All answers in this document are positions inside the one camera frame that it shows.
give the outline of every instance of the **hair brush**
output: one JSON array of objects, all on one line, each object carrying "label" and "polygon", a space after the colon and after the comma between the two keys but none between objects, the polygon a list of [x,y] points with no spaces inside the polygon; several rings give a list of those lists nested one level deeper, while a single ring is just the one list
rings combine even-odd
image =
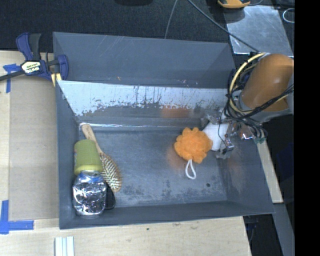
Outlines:
[{"label": "hair brush", "polygon": [[101,175],[103,179],[109,185],[112,192],[118,192],[122,186],[122,176],[118,166],[109,155],[105,154],[102,151],[90,124],[88,123],[82,124],[81,130],[86,139],[95,142],[96,149],[100,155],[100,160],[102,162],[103,170],[101,172]]}]

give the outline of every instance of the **foil-wrapped object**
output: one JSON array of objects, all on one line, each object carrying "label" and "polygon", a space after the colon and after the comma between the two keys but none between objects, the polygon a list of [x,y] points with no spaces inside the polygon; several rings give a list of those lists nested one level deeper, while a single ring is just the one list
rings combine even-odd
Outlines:
[{"label": "foil-wrapped object", "polygon": [[80,216],[98,217],[106,208],[107,184],[98,171],[82,171],[74,180],[72,192],[72,204]]}]

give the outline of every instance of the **blue tape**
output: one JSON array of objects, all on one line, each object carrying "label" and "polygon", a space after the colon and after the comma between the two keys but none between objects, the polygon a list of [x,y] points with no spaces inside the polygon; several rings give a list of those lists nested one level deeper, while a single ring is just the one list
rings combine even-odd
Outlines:
[{"label": "blue tape", "polygon": [[[8,73],[10,74],[11,72],[16,72],[16,71],[20,71],[21,70],[21,67],[19,65],[16,65],[16,64],[9,64],[9,65],[4,65],[3,66],[3,69]],[[11,80],[8,79],[6,81],[6,89],[5,89],[5,92],[6,93],[10,93],[11,91]]]},{"label": "blue tape", "polygon": [[0,234],[7,235],[9,231],[33,230],[34,220],[8,221],[9,200],[2,201],[0,217]]}]

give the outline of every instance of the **black floor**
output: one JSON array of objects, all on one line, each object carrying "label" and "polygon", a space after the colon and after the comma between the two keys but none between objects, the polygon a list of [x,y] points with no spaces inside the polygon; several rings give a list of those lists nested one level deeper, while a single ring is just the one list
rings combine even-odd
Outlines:
[{"label": "black floor", "polygon": [[[192,1],[208,16],[227,28],[224,10],[215,0]],[[16,37],[24,32],[42,34],[39,43],[41,52],[53,52],[52,32],[229,42],[229,36],[187,0],[178,0],[172,12],[174,4],[175,0],[4,1],[0,8],[0,50],[17,50]],[[269,4],[269,1],[264,0],[262,4]],[[285,6],[277,5],[277,7],[279,14],[282,15]],[[283,27],[294,52],[294,24],[283,21]],[[234,55],[237,67],[245,59],[243,55]],[[267,142],[280,182],[283,174],[279,170],[277,155],[293,143],[293,123],[294,118],[290,115],[264,124],[269,133]],[[288,203],[287,208],[294,228],[294,203]],[[255,223],[248,230],[252,255],[282,256],[272,216],[260,215],[250,221]]]}]

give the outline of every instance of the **brush bristles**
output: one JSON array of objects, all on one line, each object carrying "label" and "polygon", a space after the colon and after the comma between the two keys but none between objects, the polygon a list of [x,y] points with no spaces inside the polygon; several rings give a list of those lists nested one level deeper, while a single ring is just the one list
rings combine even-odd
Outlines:
[{"label": "brush bristles", "polygon": [[106,154],[101,153],[100,159],[103,166],[103,171],[101,173],[102,177],[109,185],[112,192],[118,192],[122,186],[122,177],[118,166],[112,160],[112,158]]}]

